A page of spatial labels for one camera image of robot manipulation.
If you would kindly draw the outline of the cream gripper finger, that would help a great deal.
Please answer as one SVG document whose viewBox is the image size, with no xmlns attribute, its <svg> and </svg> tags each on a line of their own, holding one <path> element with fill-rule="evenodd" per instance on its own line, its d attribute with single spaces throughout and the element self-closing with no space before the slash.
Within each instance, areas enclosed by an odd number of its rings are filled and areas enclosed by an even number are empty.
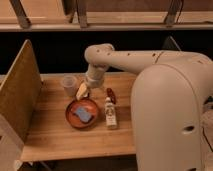
<svg viewBox="0 0 213 171">
<path fill-rule="evenodd" d="M 82 82 L 76 93 L 76 99 L 81 100 L 82 98 L 87 97 L 88 94 L 89 94 L 89 88 L 87 87 L 87 85 L 84 82 Z"/>
</svg>

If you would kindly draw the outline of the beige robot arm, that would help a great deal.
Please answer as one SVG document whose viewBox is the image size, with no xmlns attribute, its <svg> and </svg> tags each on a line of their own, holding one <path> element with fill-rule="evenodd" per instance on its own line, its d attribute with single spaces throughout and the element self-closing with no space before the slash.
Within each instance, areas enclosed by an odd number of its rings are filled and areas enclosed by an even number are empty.
<svg viewBox="0 0 213 171">
<path fill-rule="evenodd" d="M 213 60 L 202 53 L 117 51 L 90 45 L 86 85 L 103 84 L 110 67 L 135 73 L 131 119 L 138 171 L 204 171 L 201 115 L 213 95 Z"/>
</svg>

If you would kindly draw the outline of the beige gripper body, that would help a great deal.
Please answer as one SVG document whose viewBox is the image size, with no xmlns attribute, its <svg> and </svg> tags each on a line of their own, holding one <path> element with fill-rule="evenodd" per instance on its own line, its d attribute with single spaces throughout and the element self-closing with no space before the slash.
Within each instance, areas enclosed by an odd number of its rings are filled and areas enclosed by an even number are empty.
<svg viewBox="0 0 213 171">
<path fill-rule="evenodd" d="M 108 70 L 107 66 L 88 65 L 88 70 L 85 73 L 85 84 L 89 88 L 98 88 L 104 82 L 104 74 Z"/>
</svg>

